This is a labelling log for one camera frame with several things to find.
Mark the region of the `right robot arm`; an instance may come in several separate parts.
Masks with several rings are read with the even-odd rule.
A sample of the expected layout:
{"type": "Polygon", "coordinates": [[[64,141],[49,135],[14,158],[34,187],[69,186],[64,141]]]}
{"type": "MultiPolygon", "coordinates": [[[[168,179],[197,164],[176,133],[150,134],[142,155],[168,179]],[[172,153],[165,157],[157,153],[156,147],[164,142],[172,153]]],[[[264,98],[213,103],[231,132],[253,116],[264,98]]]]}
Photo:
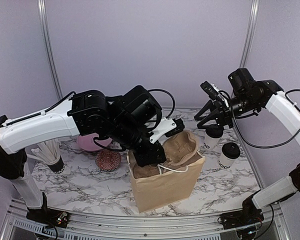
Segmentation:
{"type": "MultiPolygon", "coordinates": [[[[227,78],[232,94],[209,81],[200,84],[209,100],[194,117],[199,129],[223,130],[225,126],[235,128],[246,145],[260,150],[281,148],[292,141],[300,148],[300,108],[289,96],[300,93],[300,88],[285,91],[275,80],[255,80],[247,68],[238,68],[227,78]],[[282,124],[290,134],[288,138],[276,143],[254,143],[244,136],[238,121],[257,116],[263,109],[282,124]]],[[[287,176],[244,200],[237,219],[242,224],[248,224],[257,216],[257,211],[296,193],[300,193],[300,163],[287,176]]]]}

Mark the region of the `white paper cup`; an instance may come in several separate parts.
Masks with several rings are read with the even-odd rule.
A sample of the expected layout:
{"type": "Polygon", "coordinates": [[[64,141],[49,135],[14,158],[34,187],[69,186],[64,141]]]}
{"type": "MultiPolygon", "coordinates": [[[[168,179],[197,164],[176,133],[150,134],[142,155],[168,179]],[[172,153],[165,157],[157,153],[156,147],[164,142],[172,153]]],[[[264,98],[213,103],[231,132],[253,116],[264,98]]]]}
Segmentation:
{"type": "Polygon", "coordinates": [[[214,147],[217,145],[218,141],[220,140],[220,138],[214,138],[214,137],[210,137],[209,135],[206,135],[204,137],[204,147],[206,150],[208,151],[212,151],[214,149],[214,147]]]}
{"type": "Polygon", "coordinates": [[[218,165],[221,169],[229,169],[236,159],[232,159],[227,157],[223,152],[221,153],[219,159],[218,159],[218,165]]]}

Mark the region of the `brown paper bag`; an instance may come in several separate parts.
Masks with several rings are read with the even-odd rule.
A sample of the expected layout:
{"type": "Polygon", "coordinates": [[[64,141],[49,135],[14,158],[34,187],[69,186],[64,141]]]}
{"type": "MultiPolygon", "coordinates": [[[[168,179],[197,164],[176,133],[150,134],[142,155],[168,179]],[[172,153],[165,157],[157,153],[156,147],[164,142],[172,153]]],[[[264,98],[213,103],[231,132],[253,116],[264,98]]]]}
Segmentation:
{"type": "Polygon", "coordinates": [[[126,159],[132,193],[139,213],[189,198],[206,161],[206,158],[197,152],[190,159],[190,164],[185,167],[149,177],[135,178],[133,167],[136,160],[131,151],[126,154],[126,159]]]}

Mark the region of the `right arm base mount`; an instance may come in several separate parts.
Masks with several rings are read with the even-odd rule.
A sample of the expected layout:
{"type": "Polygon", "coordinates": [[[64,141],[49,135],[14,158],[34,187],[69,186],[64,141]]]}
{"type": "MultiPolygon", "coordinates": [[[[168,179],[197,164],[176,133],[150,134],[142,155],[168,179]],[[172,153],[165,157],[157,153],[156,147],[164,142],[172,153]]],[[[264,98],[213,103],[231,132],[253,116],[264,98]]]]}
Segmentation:
{"type": "Polygon", "coordinates": [[[224,230],[228,230],[256,223],[260,223],[262,225],[262,221],[264,219],[262,212],[257,212],[252,216],[248,216],[244,214],[242,210],[238,210],[221,214],[218,217],[217,222],[223,226],[224,230]]]}

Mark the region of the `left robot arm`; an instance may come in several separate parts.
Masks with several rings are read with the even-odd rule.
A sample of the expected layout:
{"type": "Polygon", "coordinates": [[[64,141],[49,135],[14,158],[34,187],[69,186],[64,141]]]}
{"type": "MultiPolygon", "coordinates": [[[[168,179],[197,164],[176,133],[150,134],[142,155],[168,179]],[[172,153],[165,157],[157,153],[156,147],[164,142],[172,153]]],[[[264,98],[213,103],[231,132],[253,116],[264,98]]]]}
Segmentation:
{"type": "Polygon", "coordinates": [[[131,150],[141,167],[166,156],[159,138],[174,127],[144,87],[125,95],[105,96],[98,90],[73,94],[59,103],[17,119],[0,117],[0,176],[10,180],[29,210],[43,223],[53,219],[44,194],[29,175],[26,147],[48,140],[98,134],[131,150]]]}

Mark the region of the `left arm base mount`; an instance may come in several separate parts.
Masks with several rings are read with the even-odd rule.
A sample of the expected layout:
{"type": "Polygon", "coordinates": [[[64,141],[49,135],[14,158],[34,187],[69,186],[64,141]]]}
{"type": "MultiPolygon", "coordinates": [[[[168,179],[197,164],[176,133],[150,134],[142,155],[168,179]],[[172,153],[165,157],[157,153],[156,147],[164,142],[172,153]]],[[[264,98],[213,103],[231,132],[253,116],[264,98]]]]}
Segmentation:
{"type": "Polygon", "coordinates": [[[69,223],[70,213],[56,209],[29,209],[26,218],[52,227],[66,228],[69,223]]]}

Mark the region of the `black cup lid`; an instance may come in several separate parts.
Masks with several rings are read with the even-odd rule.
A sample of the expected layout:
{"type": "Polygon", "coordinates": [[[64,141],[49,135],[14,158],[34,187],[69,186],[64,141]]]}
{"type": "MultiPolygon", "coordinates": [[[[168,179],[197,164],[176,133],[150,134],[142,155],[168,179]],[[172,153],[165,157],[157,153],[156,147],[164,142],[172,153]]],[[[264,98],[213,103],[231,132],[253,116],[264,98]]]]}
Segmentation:
{"type": "Polygon", "coordinates": [[[241,154],[239,146],[234,142],[224,144],[221,151],[229,159],[237,159],[241,154]]]}
{"type": "Polygon", "coordinates": [[[218,128],[207,128],[205,130],[205,133],[210,138],[218,139],[223,136],[224,131],[222,129],[218,129],[218,128]]]}

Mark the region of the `brown cardboard cup carrier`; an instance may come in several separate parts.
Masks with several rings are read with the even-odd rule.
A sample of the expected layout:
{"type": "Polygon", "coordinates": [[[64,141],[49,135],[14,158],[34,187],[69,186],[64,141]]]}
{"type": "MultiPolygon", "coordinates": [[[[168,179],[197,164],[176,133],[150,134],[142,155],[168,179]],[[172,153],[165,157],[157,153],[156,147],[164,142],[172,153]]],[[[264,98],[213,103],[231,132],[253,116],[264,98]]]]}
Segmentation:
{"type": "Polygon", "coordinates": [[[188,165],[192,163],[192,158],[197,154],[199,141],[195,135],[184,130],[163,143],[166,161],[161,164],[152,164],[140,167],[133,166],[132,172],[135,179],[148,178],[161,175],[166,172],[184,173],[188,170],[188,165]]]}

